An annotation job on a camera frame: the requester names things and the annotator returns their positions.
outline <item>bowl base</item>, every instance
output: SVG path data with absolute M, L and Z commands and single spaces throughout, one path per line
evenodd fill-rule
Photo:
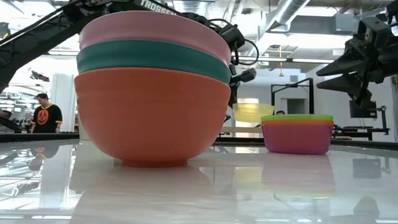
M 178 167 L 188 165 L 188 161 L 162 161 L 162 162 L 140 162 L 140 161 L 121 161 L 122 166 L 126 167 Z

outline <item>reflective table surface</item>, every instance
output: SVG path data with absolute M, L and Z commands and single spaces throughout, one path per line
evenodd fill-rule
M 0 223 L 398 223 L 398 152 L 211 147 L 189 166 L 121 167 L 89 141 L 0 144 Z

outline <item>pink bowl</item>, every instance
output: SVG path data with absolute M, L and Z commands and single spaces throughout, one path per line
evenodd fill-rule
M 231 62 L 228 44 L 216 32 L 193 20 L 151 11 L 124 11 L 101 16 L 80 33 L 80 49 L 107 40 L 150 39 L 174 42 Z
M 332 124 L 262 125 L 268 151 L 288 154 L 326 154 L 332 131 Z

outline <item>graphic print on shirt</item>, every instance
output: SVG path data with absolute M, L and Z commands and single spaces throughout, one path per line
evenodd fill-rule
M 37 123 L 43 125 L 49 119 L 49 112 L 47 110 L 40 110 L 37 114 Z

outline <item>black t-shirt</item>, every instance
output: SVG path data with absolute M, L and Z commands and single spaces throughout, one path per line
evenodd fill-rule
M 33 115 L 33 133 L 55 133 L 58 123 L 62 123 L 62 112 L 57 105 L 40 106 Z

